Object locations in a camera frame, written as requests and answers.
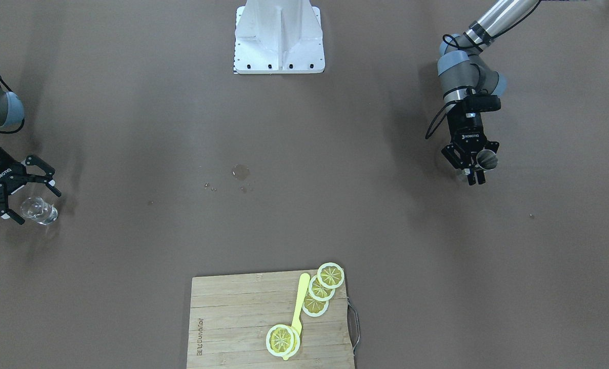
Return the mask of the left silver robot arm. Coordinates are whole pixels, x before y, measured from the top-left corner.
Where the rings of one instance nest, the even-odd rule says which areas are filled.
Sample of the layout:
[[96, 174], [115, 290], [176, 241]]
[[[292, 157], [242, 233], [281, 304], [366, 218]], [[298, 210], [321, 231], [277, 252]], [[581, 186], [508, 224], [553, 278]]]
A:
[[485, 183], [487, 171], [498, 165], [500, 144], [485, 135], [482, 114], [501, 109], [501, 96], [508, 86], [506, 77], [482, 60], [482, 53], [534, 12], [539, 3], [498, 1], [466, 31], [442, 37], [437, 74], [443, 107], [425, 136], [431, 138], [439, 124], [448, 124], [450, 142], [442, 154], [471, 186]]

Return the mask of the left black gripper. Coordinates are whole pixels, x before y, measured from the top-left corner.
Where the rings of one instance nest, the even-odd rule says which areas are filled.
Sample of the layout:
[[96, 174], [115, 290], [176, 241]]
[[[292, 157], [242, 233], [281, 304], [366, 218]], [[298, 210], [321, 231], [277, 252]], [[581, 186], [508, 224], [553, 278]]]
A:
[[[486, 112], [490, 104], [485, 100], [452, 100], [446, 105], [451, 140], [443, 147], [442, 155], [464, 175], [469, 186], [476, 182], [482, 185], [486, 182], [485, 172], [499, 164], [500, 143], [487, 140], [483, 132], [481, 113]], [[476, 154], [475, 166], [467, 154]]]

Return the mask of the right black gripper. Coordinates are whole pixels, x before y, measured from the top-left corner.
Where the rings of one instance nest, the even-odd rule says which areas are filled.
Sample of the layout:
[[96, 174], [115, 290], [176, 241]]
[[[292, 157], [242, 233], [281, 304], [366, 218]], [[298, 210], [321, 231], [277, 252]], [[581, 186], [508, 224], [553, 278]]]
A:
[[[42, 174], [28, 172], [30, 167], [40, 169]], [[23, 179], [11, 178], [11, 175], [22, 175]], [[0, 189], [0, 217], [2, 219], [12, 219], [20, 225], [26, 222], [9, 207], [9, 195], [19, 191], [28, 183], [42, 184], [57, 198], [60, 198], [62, 193], [56, 187], [54, 175], [55, 168], [40, 159], [39, 156], [29, 154], [23, 161], [19, 161], [0, 147], [0, 184], [6, 187], [6, 189]]]

